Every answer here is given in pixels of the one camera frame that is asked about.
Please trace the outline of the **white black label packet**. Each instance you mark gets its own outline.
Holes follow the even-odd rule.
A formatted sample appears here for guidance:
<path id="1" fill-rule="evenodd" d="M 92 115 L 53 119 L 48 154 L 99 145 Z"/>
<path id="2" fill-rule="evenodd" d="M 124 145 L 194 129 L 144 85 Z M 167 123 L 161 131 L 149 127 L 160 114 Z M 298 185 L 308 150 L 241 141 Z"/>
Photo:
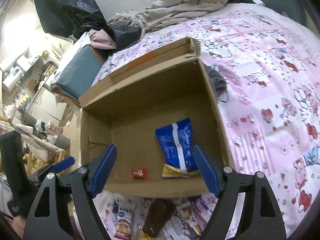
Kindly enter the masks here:
<path id="1" fill-rule="evenodd" d="M 216 202 L 217 198 L 212 193 L 189 197 L 181 202 L 163 226 L 165 239 L 199 239 L 212 216 Z"/>

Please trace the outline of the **small red candy packet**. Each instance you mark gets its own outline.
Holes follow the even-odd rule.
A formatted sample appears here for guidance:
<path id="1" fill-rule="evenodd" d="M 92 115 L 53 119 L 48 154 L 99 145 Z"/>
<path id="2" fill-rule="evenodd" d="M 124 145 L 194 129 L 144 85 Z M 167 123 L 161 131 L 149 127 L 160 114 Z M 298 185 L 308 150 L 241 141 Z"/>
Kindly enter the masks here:
<path id="1" fill-rule="evenodd" d="M 131 169 L 132 173 L 132 178 L 133 179 L 142 179 L 146 180 L 146 169 L 145 168 L 140 168 L 140 169 Z"/>

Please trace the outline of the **blue snack bag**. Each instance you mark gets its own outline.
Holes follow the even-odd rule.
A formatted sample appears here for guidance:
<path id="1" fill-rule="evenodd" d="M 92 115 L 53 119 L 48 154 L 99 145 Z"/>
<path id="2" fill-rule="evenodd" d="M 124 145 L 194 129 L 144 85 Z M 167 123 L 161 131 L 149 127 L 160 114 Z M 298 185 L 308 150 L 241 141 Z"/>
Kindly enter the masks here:
<path id="1" fill-rule="evenodd" d="M 187 178 L 200 174 L 192 155 L 193 129 L 189 118 L 155 130 L 165 156 L 162 177 Z"/>

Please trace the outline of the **dark brown chocolate snack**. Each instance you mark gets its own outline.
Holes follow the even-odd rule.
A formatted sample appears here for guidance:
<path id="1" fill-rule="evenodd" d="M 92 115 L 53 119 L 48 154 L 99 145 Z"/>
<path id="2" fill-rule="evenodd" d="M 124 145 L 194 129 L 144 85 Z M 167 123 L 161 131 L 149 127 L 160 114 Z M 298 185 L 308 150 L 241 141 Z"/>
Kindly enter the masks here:
<path id="1" fill-rule="evenodd" d="M 176 205 L 166 199 L 156 199 L 149 208 L 143 226 L 143 232 L 155 238 L 162 230 L 165 223 L 176 211 Z"/>

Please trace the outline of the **white red biscuit packet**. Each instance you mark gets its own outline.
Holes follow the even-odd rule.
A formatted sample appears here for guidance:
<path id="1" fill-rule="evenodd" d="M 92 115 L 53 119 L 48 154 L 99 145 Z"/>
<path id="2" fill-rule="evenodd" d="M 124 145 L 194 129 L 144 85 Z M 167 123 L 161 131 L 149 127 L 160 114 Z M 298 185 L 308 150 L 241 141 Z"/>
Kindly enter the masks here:
<path id="1" fill-rule="evenodd" d="M 119 202 L 114 238 L 123 240 L 132 239 L 133 214 L 135 207 L 136 204 L 131 201 Z"/>

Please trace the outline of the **grey trash bin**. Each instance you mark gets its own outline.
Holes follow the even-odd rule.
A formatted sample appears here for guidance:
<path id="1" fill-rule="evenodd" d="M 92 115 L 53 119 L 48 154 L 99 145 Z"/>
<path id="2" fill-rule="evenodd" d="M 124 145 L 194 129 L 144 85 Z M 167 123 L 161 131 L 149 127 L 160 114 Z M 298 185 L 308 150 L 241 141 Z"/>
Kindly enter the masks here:
<path id="1" fill-rule="evenodd" d="M 56 136 L 54 145 L 66 151 L 70 148 L 71 141 L 69 138 L 65 137 L 63 134 L 58 134 Z"/>

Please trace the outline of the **brown cardboard box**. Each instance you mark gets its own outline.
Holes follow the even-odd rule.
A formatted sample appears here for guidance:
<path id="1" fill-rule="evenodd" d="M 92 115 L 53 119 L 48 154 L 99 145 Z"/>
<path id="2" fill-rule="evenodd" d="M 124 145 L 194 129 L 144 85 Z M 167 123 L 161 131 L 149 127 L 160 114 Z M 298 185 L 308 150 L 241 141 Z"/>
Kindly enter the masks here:
<path id="1" fill-rule="evenodd" d="M 104 190 L 155 198 L 208 192 L 201 175 L 162 177 L 165 156 L 155 130 L 189 118 L 193 143 L 223 163 L 230 162 L 217 98 L 200 60 L 201 44 L 182 38 L 115 70 L 80 96 L 81 161 L 89 163 L 108 144 L 117 159 Z M 146 169 L 146 180 L 131 169 Z"/>

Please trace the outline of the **dark grey cloth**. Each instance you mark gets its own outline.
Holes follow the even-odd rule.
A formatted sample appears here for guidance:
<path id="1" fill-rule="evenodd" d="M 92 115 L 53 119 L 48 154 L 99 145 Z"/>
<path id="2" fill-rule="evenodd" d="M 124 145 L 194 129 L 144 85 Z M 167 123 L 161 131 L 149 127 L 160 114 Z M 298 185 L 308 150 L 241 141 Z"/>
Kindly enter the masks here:
<path id="1" fill-rule="evenodd" d="M 207 73 L 208 80 L 211 84 L 216 98 L 223 103 L 227 103 L 229 100 L 227 92 L 227 82 L 225 81 L 223 76 L 213 67 L 204 65 L 204 69 Z"/>

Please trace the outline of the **white water heater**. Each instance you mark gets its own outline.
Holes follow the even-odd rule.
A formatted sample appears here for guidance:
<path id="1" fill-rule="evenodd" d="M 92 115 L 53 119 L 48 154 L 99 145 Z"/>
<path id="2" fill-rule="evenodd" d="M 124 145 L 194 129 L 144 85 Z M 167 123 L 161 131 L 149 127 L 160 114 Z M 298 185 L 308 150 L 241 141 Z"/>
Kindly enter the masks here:
<path id="1" fill-rule="evenodd" d="M 23 72 L 21 68 L 18 66 L 14 67 L 2 83 L 3 90 L 6 93 L 10 93 L 22 76 Z"/>

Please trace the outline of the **pink Hello Kitty bedsheet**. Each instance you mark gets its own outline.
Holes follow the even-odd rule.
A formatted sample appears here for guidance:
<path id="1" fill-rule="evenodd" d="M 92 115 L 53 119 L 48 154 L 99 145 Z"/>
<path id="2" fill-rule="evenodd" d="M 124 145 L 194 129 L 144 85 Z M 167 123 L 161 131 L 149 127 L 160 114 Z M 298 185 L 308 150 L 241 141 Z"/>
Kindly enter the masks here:
<path id="1" fill-rule="evenodd" d="M 149 33 L 113 54 L 91 87 L 133 60 L 187 37 L 200 41 L 200 60 L 227 82 L 229 100 L 217 99 L 217 107 L 231 157 L 229 163 L 220 162 L 238 173 L 265 174 L 287 238 L 317 207 L 319 197 L 319 39 L 272 9 L 228 4 L 206 16 Z M 104 189 L 97 197 L 106 193 L 119 200 L 139 198 L 149 203 L 156 199 Z M 244 199 L 240 193 L 226 236 L 231 239 Z"/>

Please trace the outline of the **black plastic bag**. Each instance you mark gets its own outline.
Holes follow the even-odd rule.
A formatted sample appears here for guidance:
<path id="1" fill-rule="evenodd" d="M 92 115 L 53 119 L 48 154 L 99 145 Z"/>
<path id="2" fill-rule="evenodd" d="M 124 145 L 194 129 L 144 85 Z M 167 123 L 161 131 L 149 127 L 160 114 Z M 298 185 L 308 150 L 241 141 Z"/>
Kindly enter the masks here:
<path id="1" fill-rule="evenodd" d="M 116 43 L 117 51 L 129 48 L 143 37 L 141 27 L 112 27 L 95 0 L 34 0 L 45 33 L 79 39 L 90 30 L 105 31 Z"/>

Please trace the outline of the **crumpled floral blanket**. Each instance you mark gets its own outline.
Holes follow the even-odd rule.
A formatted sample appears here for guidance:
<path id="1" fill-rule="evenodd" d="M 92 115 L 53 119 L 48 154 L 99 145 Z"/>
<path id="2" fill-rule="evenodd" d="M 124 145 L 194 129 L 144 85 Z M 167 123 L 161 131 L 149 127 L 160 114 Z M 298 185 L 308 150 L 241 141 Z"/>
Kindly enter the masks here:
<path id="1" fill-rule="evenodd" d="M 210 12 L 223 9 L 228 0 L 156 0 L 143 10 L 115 13 L 108 24 L 113 27 L 141 27 L 158 31 Z"/>

